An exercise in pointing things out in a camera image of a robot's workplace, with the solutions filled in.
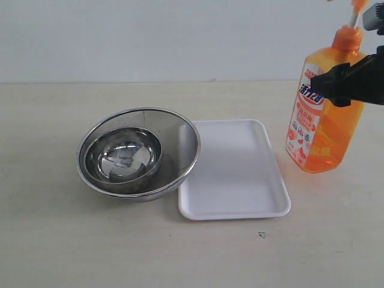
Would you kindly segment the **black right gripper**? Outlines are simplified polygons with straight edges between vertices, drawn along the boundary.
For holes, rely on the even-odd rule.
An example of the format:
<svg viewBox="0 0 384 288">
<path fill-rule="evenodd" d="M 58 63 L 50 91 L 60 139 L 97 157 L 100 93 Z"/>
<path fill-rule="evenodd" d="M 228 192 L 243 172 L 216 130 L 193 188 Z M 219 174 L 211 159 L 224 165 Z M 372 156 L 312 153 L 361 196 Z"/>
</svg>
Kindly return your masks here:
<svg viewBox="0 0 384 288">
<path fill-rule="evenodd" d="M 310 86 L 334 106 L 350 106 L 352 101 L 383 105 L 383 46 L 352 66 L 338 64 L 312 77 Z"/>
</svg>

